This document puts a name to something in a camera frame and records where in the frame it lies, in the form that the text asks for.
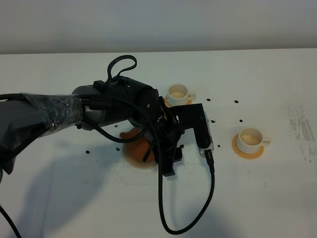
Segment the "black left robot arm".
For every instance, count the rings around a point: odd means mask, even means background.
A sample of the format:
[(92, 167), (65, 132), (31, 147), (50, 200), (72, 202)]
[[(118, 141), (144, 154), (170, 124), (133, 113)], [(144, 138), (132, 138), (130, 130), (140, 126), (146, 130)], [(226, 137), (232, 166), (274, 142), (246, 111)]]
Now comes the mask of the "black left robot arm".
[(70, 95), (1, 95), (1, 173), (12, 173), (17, 155), (33, 141), (71, 126), (129, 145), (131, 157), (147, 143), (141, 161), (154, 160), (164, 176), (173, 175), (173, 164), (182, 159), (178, 141), (185, 130), (163, 97), (149, 85), (118, 75)]

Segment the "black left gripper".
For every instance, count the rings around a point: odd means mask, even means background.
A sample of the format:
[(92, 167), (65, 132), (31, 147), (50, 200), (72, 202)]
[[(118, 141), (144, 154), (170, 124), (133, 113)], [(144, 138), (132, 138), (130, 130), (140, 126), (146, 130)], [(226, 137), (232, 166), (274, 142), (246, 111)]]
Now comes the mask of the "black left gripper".
[[(99, 81), (99, 133), (118, 143), (131, 143), (145, 137), (151, 147), (161, 149), (162, 175), (175, 175), (173, 164), (182, 160), (182, 148), (176, 147), (184, 132), (176, 130), (176, 119), (156, 89), (123, 76)], [(137, 134), (117, 138), (102, 127), (128, 120)]]

